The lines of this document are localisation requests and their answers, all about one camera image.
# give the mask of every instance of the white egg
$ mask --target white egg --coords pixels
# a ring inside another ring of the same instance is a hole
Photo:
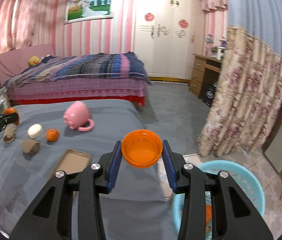
[[[30,128],[28,129],[28,136],[31,139],[35,139],[37,137],[39,137],[41,135],[43,131],[42,125],[40,124],[33,124],[32,126],[30,126]]]

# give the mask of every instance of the light blue plastic basket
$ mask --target light blue plastic basket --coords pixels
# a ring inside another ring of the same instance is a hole
[[[215,160],[202,163],[199,166],[201,171],[218,174],[219,171],[227,171],[240,186],[243,192],[248,196],[250,201],[263,216],[265,212],[265,195],[263,189],[257,178],[243,166],[223,160]],[[210,192],[205,194],[206,204],[211,204]],[[184,194],[175,195],[172,203],[173,222],[177,232],[180,230],[181,225],[181,210],[183,209]],[[210,231],[205,236],[206,240],[212,239],[212,232]]]

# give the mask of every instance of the picture frame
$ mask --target picture frame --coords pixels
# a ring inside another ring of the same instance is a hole
[[[115,0],[68,0],[64,24],[114,17]]]

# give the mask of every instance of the table covered with gray cloth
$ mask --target table covered with gray cloth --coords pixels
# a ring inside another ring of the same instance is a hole
[[[97,162],[111,152],[117,140],[133,130],[145,128],[133,105],[124,100],[88,100],[95,128],[91,132],[70,130],[63,113],[72,102],[15,107],[20,115],[16,139],[3,142],[0,133],[0,228],[10,233],[47,182],[53,168],[66,149],[89,153]],[[36,139],[41,149],[29,158],[22,152],[27,129],[39,123],[44,132]],[[47,144],[45,131],[54,128],[59,140]],[[174,240],[177,235],[172,224],[169,204],[164,200],[157,166],[138,169],[122,158],[116,186],[109,195],[100,196],[102,217],[107,240]],[[77,239],[77,198],[72,210],[72,238]]]

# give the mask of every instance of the pink toy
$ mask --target pink toy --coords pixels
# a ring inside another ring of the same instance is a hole
[[[94,127],[94,121],[91,119],[91,114],[86,105],[81,101],[76,101],[71,104],[64,112],[64,122],[71,130],[78,129],[80,132],[89,132]],[[87,122],[89,127],[82,127]]]

